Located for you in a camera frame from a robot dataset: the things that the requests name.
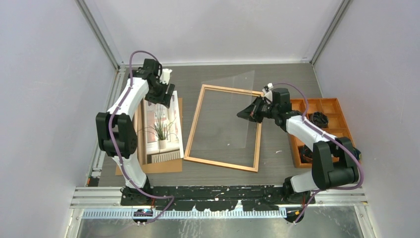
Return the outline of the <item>clear acrylic sheet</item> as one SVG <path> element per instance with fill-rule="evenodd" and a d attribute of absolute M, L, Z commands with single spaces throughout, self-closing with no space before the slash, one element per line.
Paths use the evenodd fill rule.
<path fill-rule="evenodd" d="M 237 117 L 253 101 L 254 71 L 202 82 L 191 151 L 243 149 L 249 121 Z"/>

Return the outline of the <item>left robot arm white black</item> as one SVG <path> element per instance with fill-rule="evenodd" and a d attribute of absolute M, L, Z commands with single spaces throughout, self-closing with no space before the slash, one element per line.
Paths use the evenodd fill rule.
<path fill-rule="evenodd" d="M 99 148 L 116 162 L 125 179 L 123 190 L 132 193 L 140 205 L 147 205 L 153 195 L 137 158 L 138 136 L 132 118 L 143 100 L 169 108 L 175 88 L 169 83 L 170 74 L 158 60 L 145 59 L 142 67 L 130 71 L 114 105 L 96 115 Z"/>

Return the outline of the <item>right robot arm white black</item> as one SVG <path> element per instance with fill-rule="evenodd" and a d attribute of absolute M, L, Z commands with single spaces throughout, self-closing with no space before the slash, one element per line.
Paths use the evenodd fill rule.
<path fill-rule="evenodd" d="M 282 186 L 282 196 L 288 203 L 296 203 L 303 193 L 328 189 L 350 190 L 364 181 L 363 169 L 355 155 L 352 141 L 332 135 L 306 118 L 306 114 L 292 109 L 290 93 L 286 88 L 268 84 L 237 117 L 262 123 L 272 119 L 284 132 L 297 137 L 312 152 L 312 169 L 288 177 Z"/>

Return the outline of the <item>orange wooden picture frame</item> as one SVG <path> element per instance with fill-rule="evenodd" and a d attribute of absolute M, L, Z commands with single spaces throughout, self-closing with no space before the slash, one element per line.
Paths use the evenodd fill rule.
<path fill-rule="evenodd" d="M 242 94 L 242 95 L 250 95 L 254 97 L 263 96 L 263 92 L 259 91 L 253 91 L 253 90 L 246 90 L 246 89 L 238 89 L 238 88 L 231 88 L 231 87 L 222 87 L 222 86 L 215 86 L 215 85 L 208 85 L 203 84 L 200 90 L 200 94 L 198 97 L 198 102 L 195 110 L 195 114 L 192 121 L 191 130 L 189 133 L 187 146 L 184 152 L 184 160 L 190 161 L 190 162 L 196 162 L 196 163 L 202 163 L 202 164 L 208 164 L 213 166 L 219 166 L 219 167 L 225 167 L 230 169 L 236 169 L 236 170 L 242 170 L 242 171 L 248 171 L 248 172 L 254 172 L 257 173 L 259 171 L 259 161 L 260 161 L 260 147 L 261 147 L 261 135 L 262 135 L 262 125 L 257 123 L 256 126 L 256 141 L 255 141 L 255 149 L 254 149 L 254 160 L 253 160 L 253 166 L 252 167 L 246 167 L 236 164 L 230 164 L 230 163 L 224 163 L 224 162 L 217 162 L 217 161 L 211 161 L 201 158 L 195 158 L 190 156 L 190 152 L 193 145 L 193 139 L 201 111 L 202 102 L 204 99 L 204 94 L 206 90 L 209 91 L 217 91 L 217 92 L 224 92 L 224 93 L 232 93 L 232 94 Z"/>

